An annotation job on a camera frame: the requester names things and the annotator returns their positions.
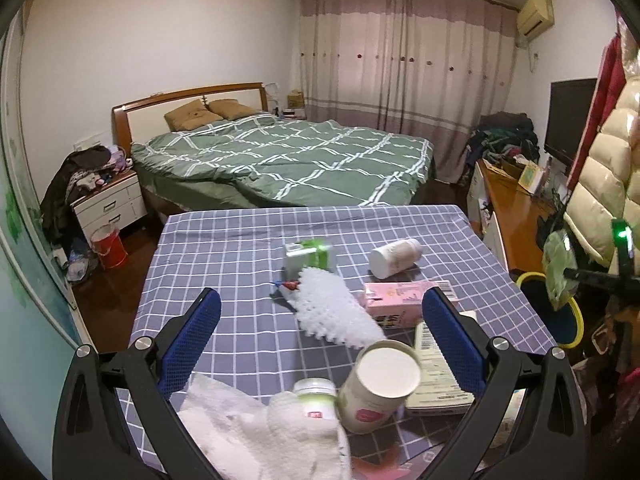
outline blue gripper pad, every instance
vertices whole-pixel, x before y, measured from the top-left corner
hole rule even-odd
[[[455,310],[455,307],[444,296],[438,295],[435,288],[424,293],[424,322],[451,368],[458,386],[477,397],[486,388],[484,361],[451,309]]]
[[[160,366],[158,389],[166,400],[184,388],[221,314],[220,295],[210,290],[204,297],[198,297],[183,315],[188,319],[164,353]]]

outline television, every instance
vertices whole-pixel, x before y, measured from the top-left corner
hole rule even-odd
[[[587,123],[597,79],[551,83],[545,151],[571,167]]]

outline wall outlet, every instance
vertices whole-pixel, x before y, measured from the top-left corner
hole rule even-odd
[[[92,146],[97,146],[98,144],[100,144],[101,137],[102,137],[101,134],[95,134],[94,136],[91,136],[87,139],[79,140],[74,144],[74,150],[76,152],[80,152],[82,150],[87,150]]]

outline yellow rim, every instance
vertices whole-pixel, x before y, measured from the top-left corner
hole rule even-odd
[[[522,288],[521,285],[527,278],[542,278],[542,281],[546,280],[546,276],[542,274],[542,272],[524,272],[516,281],[516,285],[518,286],[518,288]],[[584,337],[584,319],[582,318],[580,307],[578,306],[578,303],[574,300],[574,298],[569,298],[567,304],[571,308],[571,312],[572,314],[574,314],[575,318],[575,338],[570,343],[558,343],[558,346],[560,348],[569,350],[571,348],[577,347]]]

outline wooden headboard frame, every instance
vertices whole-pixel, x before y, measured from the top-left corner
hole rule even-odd
[[[133,110],[140,110],[149,106],[160,103],[167,103],[179,99],[187,99],[189,97],[199,97],[204,99],[210,94],[223,92],[234,92],[239,90],[259,90],[262,109],[268,110],[267,92],[264,90],[262,83],[237,83],[231,85],[203,86],[202,88],[192,88],[190,90],[180,90],[177,92],[169,92],[168,94],[157,94],[139,101],[132,101],[123,105],[114,107],[111,110],[113,120],[113,129],[115,132],[116,142],[125,150],[127,156],[131,154],[131,129],[129,127],[129,118],[127,114]]]

